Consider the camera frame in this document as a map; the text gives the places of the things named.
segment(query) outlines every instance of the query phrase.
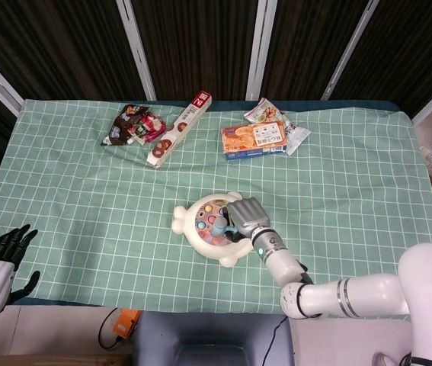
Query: orange food box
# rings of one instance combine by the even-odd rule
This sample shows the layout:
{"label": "orange food box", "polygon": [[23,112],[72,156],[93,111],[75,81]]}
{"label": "orange food box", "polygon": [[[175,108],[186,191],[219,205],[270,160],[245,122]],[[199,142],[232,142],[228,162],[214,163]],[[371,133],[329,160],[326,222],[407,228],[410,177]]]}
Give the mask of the orange food box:
{"label": "orange food box", "polygon": [[284,153],[283,121],[246,124],[222,129],[222,151],[228,160]]}

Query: red and white box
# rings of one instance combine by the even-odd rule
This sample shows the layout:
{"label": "red and white box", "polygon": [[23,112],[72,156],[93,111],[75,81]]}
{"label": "red and white box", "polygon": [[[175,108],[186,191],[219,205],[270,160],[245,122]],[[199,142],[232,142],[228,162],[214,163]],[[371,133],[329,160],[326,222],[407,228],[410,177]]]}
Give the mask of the red and white box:
{"label": "red and white box", "polygon": [[202,114],[213,103],[213,97],[206,91],[199,91],[199,94],[185,108],[185,111],[172,124],[167,132],[162,135],[156,146],[148,154],[148,164],[158,169],[170,156],[180,141],[185,138],[188,131],[199,120]]}

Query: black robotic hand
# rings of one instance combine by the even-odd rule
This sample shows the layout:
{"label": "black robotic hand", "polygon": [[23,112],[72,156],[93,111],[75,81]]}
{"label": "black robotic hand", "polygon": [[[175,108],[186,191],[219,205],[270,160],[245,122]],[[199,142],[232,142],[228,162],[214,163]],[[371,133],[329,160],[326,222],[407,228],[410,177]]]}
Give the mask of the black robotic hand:
{"label": "black robotic hand", "polygon": [[37,230],[33,230],[25,235],[29,229],[30,225],[25,225],[0,236],[0,312],[6,305],[29,295],[40,279],[39,271],[35,271],[23,289],[11,292],[19,264],[29,243],[38,234]]}

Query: grid pattern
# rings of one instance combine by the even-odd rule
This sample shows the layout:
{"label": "grid pattern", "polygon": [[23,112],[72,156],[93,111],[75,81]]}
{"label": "grid pattern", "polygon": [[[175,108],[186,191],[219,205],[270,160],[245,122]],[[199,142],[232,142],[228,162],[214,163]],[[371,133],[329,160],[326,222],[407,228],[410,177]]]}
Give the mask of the grid pattern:
{"label": "grid pattern", "polygon": [[[243,111],[205,113],[159,169],[148,146],[100,145],[119,103],[26,101],[0,168],[0,235],[39,230],[14,288],[33,297],[168,312],[279,313],[280,289],[256,253],[234,268],[170,230],[173,208],[213,192],[256,197],[316,283],[395,273],[432,242],[432,190],[402,112],[287,115],[312,131],[292,157],[227,162],[220,130]],[[183,108],[151,106],[174,122]]]}

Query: white toy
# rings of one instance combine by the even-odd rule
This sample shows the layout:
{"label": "white toy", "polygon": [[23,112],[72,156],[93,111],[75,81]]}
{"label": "white toy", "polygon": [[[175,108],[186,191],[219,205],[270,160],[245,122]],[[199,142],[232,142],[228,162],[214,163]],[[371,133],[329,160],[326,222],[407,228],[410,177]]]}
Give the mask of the white toy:
{"label": "white toy", "polygon": [[232,227],[222,215],[222,209],[228,202],[241,199],[242,196],[238,192],[229,192],[203,197],[188,210],[176,206],[171,229],[176,234],[183,233],[201,255],[218,259],[224,267],[232,267],[239,258],[253,249],[250,239],[232,242],[224,234],[226,230],[231,231]]}

